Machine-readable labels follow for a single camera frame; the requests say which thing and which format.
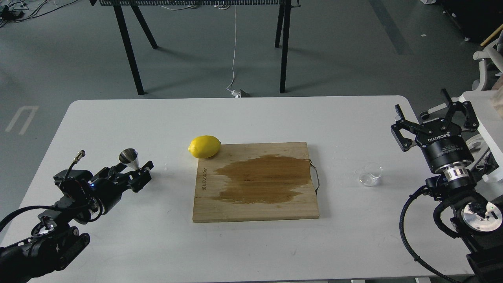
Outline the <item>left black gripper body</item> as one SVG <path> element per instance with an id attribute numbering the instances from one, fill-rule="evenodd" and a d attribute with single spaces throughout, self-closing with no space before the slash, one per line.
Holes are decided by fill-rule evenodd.
<path id="1" fill-rule="evenodd" d="M 122 194 L 134 190 L 134 172 L 124 167 L 104 167 L 97 174 L 87 170 L 65 169 L 54 175 L 55 185 L 68 198 L 90 205 L 90 211 L 107 214 Z"/>

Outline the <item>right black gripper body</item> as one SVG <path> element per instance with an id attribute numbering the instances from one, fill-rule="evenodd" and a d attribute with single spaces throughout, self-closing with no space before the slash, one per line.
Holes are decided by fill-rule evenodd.
<path id="1" fill-rule="evenodd" d="M 449 164 L 470 165 L 474 158 L 461 136 L 461 127 L 454 123 L 442 125 L 441 120 L 421 124 L 416 143 L 433 174 L 439 174 Z"/>

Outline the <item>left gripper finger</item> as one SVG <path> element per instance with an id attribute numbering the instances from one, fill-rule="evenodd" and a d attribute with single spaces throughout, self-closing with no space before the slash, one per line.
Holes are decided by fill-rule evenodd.
<path id="1" fill-rule="evenodd" d="M 149 169 L 138 169 L 125 174 L 127 187 L 133 192 L 140 192 L 152 180 Z"/>
<path id="2" fill-rule="evenodd" d="M 127 173 L 122 173 L 124 169 L 127 167 L 131 168 L 131 171 Z M 138 177 L 146 173 L 147 171 L 152 170 L 154 167 L 152 161 L 148 161 L 145 165 L 138 165 L 137 162 L 131 162 L 128 164 L 119 162 L 117 165 L 112 167 L 112 177 Z"/>

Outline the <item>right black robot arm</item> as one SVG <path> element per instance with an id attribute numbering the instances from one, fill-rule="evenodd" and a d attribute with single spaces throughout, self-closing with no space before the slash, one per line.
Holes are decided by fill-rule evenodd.
<path id="1" fill-rule="evenodd" d="M 488 201 L 476 191 L 476 181 L 468 166 L 474 158 L 462 138 L 464 131 L 476 131 L 479 121 L 469 101 L 454 102 L 443 88 L 447 102 L 445 117 L 418 124 L 408 121 L 399 105 L 391 131 L 403 152 L 418 146 L 433 177 L 411 194 L 399 217 L 399 233 L 408 253 L 429 272 L 450 281 L 455 280 L 428 265 L 410 246 L 404 231 L 406 212 L 421 195 L 439 202 L 433 221 L 451 238 L 460 238 L 469 249 L 466 256 L 480 283 L 501 283 L 502 197 Z"/>

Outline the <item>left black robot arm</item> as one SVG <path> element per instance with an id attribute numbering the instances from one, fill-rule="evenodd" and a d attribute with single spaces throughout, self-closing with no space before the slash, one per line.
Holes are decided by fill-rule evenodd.
<path id="1" fill-rule="evenodd" d="M 95 175 L 87 170 L 63 170 L 54 176 L 55 185 L 63 193 L 55 204 L 19 208 L 7 215 L 1 228 L 22 213 L 43 209 L 30 237 L 1 248 L 1 282 L 26 283 L 65 269 L 90 243 L 90 235 L 80 233 L 70 221 L 94 222 L 118 203 L 123 192 L 139 192 L 151 181 L 152 161 L 124 173 L 126 167 L 119 163 Z"/>

